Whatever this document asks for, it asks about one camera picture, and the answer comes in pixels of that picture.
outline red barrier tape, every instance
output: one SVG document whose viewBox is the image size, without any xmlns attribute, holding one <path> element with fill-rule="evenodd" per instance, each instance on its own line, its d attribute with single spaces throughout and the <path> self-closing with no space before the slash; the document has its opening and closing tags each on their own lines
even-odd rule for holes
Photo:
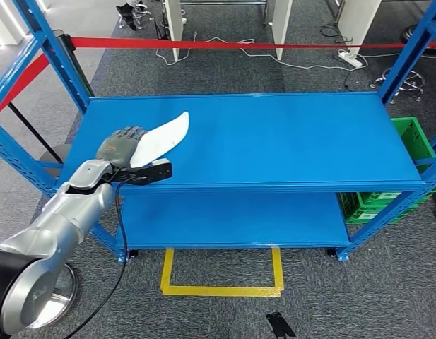
<svg viewBox="0 0 436 339">
<path fill-rule="evenodd" d="M 171 41 L 154 39 L 120 39 L 114 37 L 73 37 L 72 42 L 76 48 L 118 48 L 118 49 L 339 49 L 339 48 L 365 48 L 365 49 L 397 49 L 403 48 L 404 44 L 244 44 L 240 42 L 218 42 L 218 41 Z M 429 47 L 436 48 L 436 42 Z M 42 54 L 30 66 L 26 67 L 8 95 L 0 104 L 0 112 L 13 99 L 24 90 L 34 78 L 39 75 L 49 64 L 49 61 Z"/>
<path fill-rule="evenodd" d="M 30 66 L 27 66 L 0 104 L 0 112 L 12 100 L 15 99 L 17 95 L 20 94 L 22 90 L 24 90 L 27 85 L 31 83 L 31 81 L 39 75 L 49 64 L 50 62 L 45 56 L 45 54 L 41 54 L 36 60 L 33 61 Z"/>
<path fill-rule="evenodd" d="M 78 48 L 123 48 L 123 49 L 339 49 L 356 48 L 366 49 L 390 49 L 403 48 L 404 44 L 243 44 L 239 42 L 218 42 L 218 41 L 170 41 L 153 39 L 120 39 L 114 37 L 73 37 L 72 41 Z M 432 42 L 430 47 L 436 47 Z"/>
</svg>

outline white table leg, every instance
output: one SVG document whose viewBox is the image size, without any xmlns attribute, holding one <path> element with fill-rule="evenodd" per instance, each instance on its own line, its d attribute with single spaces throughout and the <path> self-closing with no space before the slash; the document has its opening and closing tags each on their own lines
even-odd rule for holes
<svg viewBox="0 0 436 339">
<path fill-rule="evenodd" d="M 347 44 L 363 44 L 381 1 L 346 0 L 338 21 L 338 29 L 347 40 Z M 341 55 L 341 57 L 356 66 L 356 64 L 353 61 L 357 61 L 355 58 L 360 49 L 350 48 L 347 54 Z"/>
<path fill-rule="evenodd" d="M 169 32 L 171 33 L 171 40 L 181 41 L 183 22 L 180 0 L 165 0 L 165 6 L 166 9 L 166 20 L 169 25 Z M 174 52 L 174 59 L 176 61 L 178 60 L 180 49 L 174 48 L 172 51 Z"/>
<path fill-rule="evenodd" d="M 275 44 L 284 44 L 293 0 L 276 0 L 273 15 L 273 37 Z M 276 48 L 277 59 L 282 58 L 283 48 Z"/>
</svg>

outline blue metal shelf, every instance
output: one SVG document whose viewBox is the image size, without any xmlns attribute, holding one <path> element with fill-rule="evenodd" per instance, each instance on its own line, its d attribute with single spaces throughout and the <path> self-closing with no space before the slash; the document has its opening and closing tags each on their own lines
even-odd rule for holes
<svg viewBox="0 0 436 339">
<path fill-rule="evenodd" d="M 130 248 L 334 247 L 339 260 L 436 188 L 436 160 L 419 175 L 384 105 L 436 39 L 436 0 L 378 93 L 91 98 L 36 0 L 14 0 L 33 35 L 0 79 L 0 102 L 38 47 L 82 113 L 57 183 L 0 127 L 0 156 L 46 195 L 128 125 L 153 129 L 184 110 L 188 135 L 168 153 L 171 179 L 122 187 Z M 432 142 L 436 150 L 436 138 Z M 348 239 L 334 193 L 403 191 Z M 91 233 L 120 259 L 122 239 Z"/>
<path fill-rule="evenodd" d="M 323 207 L 317 211 L 316 205 Z M 128 248 L 341 247 L 350 243 L 336 194 L 125 196 Z M 117 245 L 123 247 L 120 232 Z"/>
<path fill-rule="evenodd" d="M 168 180 L 122 192 L 412 190 L 424 183 L 376 93 L 91 99 L 59 182 L 116 129 L 153 129 L 184 111 Z"/>
</svg>

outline shelf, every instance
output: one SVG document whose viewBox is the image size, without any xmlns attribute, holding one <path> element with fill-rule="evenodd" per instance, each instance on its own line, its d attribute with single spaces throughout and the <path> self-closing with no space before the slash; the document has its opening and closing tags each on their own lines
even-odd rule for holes
<svg viewBox="0 0 436 339">
<path fill-rule="evenodd" d="M 116 129 L 190 112 L 174 176 L 140 191 L 403 191 L 424 183 L 376 93 L 93 98 L 59 183 Z"/>
<path fill-rule="evenodd" d="M 126 196 L 130 249 L 338 247 L 350 242 L 335 194 Z M 117 243 L 123 246 L 120 232 Z"/>
</svg>

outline yellow floor tape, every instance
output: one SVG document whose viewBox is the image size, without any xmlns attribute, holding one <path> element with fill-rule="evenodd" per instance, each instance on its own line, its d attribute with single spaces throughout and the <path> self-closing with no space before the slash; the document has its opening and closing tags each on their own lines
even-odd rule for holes
<svg viewBox="0 0 436 339">
<path fill-rule="evenodd" d="M 167 249 L 165 266 L 161 276 L 161 291 L 164 295 L 192 295 L 200 297 L 279 297 L 284 290 L 284 276 L 280 249 L 273 247 L 273 272 L 274 287 L 218 287 L 218 286 L 172 286 L 171 274 L 174 250 Z"/>
</svg>

